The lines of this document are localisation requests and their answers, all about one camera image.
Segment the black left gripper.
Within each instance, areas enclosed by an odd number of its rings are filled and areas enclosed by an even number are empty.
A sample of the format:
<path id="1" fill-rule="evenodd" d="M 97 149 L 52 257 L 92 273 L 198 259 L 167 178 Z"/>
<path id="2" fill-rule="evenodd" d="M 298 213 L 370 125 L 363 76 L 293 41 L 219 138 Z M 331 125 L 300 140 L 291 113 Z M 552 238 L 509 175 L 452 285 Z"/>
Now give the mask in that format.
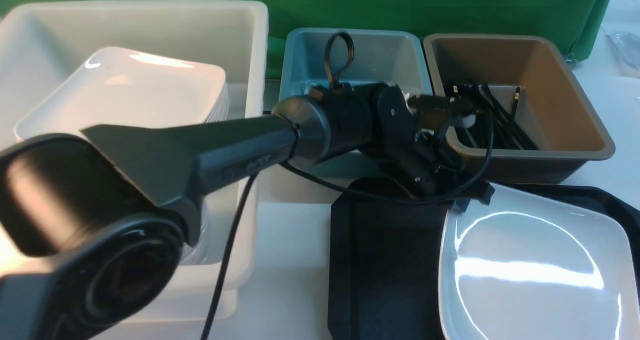
<path id="1" fill-rule="evenodd" d="M 372 160 L 381 173 L 418 201 L 469 199 L 452 202 L 457 213 L 466 212 L 471 200 L 490 204 L 495 188 L 483 179 L 488 157 L 469 171 L 444 141 L 450 126 L 474 114 L 469 102 L 427 94 L 405 97 L 388 83 L 375 83 L 372 90 Z"/>

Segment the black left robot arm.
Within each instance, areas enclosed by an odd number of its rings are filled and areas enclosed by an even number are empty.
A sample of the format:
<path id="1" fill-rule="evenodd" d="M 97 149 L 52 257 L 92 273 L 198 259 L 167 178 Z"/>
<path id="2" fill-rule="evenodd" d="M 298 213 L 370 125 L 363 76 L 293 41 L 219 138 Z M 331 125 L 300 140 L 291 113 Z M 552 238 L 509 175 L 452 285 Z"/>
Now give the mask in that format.
<path id="1" fill-rule="evenodd" d="M 148 306 L 201 237 L 209 194 L 246 179 L 201 339 L 210 336 L 234 239 L 258 173 L 280 165 L 324 187 L 375 201 L 303 171 L 357 150 L 422 206 L 475 199 L 494 147 L 471 175 L 442 153 L 442 132 L 471 116 L 455 97 L 405 98 L 397 85 L 318 86 L 271 115 L 144 128 L 96 125 L 1 152 L 1 338 L 89 340 Z"/>

